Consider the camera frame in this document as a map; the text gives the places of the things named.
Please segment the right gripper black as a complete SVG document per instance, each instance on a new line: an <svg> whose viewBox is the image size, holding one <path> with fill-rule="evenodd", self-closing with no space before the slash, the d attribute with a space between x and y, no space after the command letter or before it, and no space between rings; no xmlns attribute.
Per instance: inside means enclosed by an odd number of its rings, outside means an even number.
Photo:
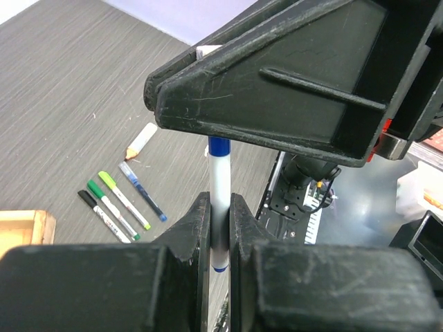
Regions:
<svg viewBox="0 0 443 332"><path fill-rule="evenodd" d="M382 1L386 19L368 62L370 96L386 103L373 152L402 159L442 128L442 2Z"/></svg>

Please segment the blue pen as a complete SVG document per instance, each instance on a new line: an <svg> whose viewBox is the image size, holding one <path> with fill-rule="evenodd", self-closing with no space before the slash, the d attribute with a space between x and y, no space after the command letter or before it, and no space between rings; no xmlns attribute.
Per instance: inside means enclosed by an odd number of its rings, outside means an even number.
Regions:
<svg viewBox="0 0 443 332"><path fill-rule="evenodd" d="M166 222L168 219L167 216L163 213L160 207L154 202L152 197L147 193L145 188L140 184L139 180L136 177L134 177L133 179L131 179L131 182L133 186L137 189L138 193L143 197L143 199L147 202L147 204L151 207L151 209L160 219L160 221Z"/></svg>

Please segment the light green pen cap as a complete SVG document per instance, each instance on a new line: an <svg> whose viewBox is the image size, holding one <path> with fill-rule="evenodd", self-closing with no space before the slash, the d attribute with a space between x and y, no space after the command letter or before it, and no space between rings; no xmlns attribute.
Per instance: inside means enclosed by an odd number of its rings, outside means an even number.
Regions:
<svg viewBox="0 0 443 332"><path fill-rule="evenodd" d="M98 172L98 176L111 191L117 187L115 180L107 172L100 171Z"/></svg>

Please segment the grey pencil orange tip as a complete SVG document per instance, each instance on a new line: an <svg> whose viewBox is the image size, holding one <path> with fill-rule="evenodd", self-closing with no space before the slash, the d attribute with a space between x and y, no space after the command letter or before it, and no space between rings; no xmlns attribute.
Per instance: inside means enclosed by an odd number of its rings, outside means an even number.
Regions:
<svg viewBox="0 0 443 332"><path fill-rule="evenodd" d="M141 130L141 132L133 139L133 141L129 144L126 149L125 160L130 160L141 152L144 146L150 141L153 135L156 133L158 127L149 122L145 125L145 127Z"/></svg>

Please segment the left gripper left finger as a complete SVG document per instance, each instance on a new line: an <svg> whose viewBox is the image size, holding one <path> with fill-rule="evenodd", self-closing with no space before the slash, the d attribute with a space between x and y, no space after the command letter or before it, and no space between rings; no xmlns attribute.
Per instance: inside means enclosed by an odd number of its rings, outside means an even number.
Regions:
<svg viewBox="0 0 443 332"><path fill-rule="evenodd" d="M149 243L13 248L1 259L2 331L206 331L210 202Z"/></svg>

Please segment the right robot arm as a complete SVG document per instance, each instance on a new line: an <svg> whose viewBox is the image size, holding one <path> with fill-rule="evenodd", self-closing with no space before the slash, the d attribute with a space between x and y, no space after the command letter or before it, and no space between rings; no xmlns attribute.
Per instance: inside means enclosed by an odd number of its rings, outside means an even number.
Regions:
<svg viewBox="0 0 443 332"><path fill-rule="evenodd" d="M309 185L442 128L441 1L258 1L147 76L164 129L276 149L272 221Z"/></svg>

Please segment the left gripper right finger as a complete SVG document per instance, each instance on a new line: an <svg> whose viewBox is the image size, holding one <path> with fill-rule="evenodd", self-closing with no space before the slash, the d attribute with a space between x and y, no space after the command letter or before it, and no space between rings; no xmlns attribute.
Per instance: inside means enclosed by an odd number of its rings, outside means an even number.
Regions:
<svg viewBox="0 0 443 332"><path fill-rule="evenodd" d="M231 331L440 331L423 268L395 248L274 239L230 199Z"/></svg>

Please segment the blue pen cap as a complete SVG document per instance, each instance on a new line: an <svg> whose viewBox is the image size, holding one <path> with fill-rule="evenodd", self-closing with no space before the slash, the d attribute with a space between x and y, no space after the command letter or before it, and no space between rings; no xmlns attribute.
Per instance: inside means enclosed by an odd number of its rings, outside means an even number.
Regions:
<svg viewBox="0 0 443 332"><path fill-rule="evenodd" d="M224 157L230 154L230 140L215 136L208 137L208 153L215 157Z"/></svg>

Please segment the long white green pen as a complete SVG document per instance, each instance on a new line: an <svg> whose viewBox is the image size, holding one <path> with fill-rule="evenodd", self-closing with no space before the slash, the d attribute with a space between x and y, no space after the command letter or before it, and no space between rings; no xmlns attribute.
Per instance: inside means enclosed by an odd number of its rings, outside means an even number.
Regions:
<svg viewBox="0 0 443 332"><path fill-rule="evenodd" d="M103 196L101 198L101 201L104 203L104 205L109 209L109 211L117 218L117 220L122 224L124 229L128 232L130 237L134 241L138 241L140 239L139 233L131 227L131 225L126 221L124 216L121 214L120 210L110 201L110 199L107 196Z"/></svg>

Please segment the white pen green tip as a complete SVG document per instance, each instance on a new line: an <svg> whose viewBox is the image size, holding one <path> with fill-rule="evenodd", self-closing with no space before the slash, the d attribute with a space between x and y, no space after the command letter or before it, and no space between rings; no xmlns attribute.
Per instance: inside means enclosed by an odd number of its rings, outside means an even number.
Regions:
<svg viewBox="0 0 443 332"><path fill-rule="evenodd" d="M131 203L131 201L121 192L118 187L115 187L111 190L120 202L134 215L134 217L138 220L138 222L143 226L145 230L149 230L151 225L147 221L147 219L135 208L135 206Z"/></svg>

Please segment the black pen cap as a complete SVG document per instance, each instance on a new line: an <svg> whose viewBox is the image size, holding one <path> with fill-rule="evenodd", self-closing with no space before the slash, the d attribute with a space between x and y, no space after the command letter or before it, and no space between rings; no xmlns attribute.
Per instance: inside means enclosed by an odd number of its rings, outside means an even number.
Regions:
<svg viewBox="0 0 443 332"><path fill-rule="evenodd" d="M92 209L94 210L98 205L96 200L86 190L78 191L78 196Z"/></svg>

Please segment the white pen black tip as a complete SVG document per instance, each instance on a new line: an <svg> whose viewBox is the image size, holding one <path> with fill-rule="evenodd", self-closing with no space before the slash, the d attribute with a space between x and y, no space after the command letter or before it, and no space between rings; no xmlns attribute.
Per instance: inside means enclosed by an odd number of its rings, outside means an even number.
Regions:
<svg viewBox="0 0 443 332"><path fill-rule="evenodd" d="M101 220L121 243L131 243L131 240L122 230L120 230L120 228L111 220L111 218L102 210L100 206L95 206L93 211L101 218Z"/></svg>

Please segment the dark green pen cap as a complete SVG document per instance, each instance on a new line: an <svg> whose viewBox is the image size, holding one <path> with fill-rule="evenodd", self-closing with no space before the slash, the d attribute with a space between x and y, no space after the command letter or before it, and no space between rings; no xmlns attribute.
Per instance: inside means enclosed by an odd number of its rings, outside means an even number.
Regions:
<svg viewBox="0 0 443 332"><path fill-rule="evenodd" d="M95 197L97 199L101 200L105 196L105 193L100 189L100 187L93 180L88 181L87 187L95 195Z"/></svg>

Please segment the clear pen cap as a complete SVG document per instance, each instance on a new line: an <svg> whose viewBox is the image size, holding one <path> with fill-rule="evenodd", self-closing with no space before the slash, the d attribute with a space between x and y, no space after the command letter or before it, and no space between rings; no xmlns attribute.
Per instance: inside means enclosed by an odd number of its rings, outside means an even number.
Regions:
<svg viewBox="0 0 443 332"><path fill-rule="evenodd" d="M123 172L123 174L130 181L134 181L136 176L134 175L133 171L131 170L131 168L129 167L129 165L125 161L121 162L118 166L119 166L120 170Z"/></svg>

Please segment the short white pen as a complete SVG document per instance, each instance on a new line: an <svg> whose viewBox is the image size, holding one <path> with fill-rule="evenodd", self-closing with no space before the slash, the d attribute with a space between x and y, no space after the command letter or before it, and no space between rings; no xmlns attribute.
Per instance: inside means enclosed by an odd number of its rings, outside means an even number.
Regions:
<svg viewBox="0 0 443 332"><path fill-rule="evenodd" d="M230 209L230 156L209 155L210 171L210 263L224 272L229 264L228 215Z"/></svg>

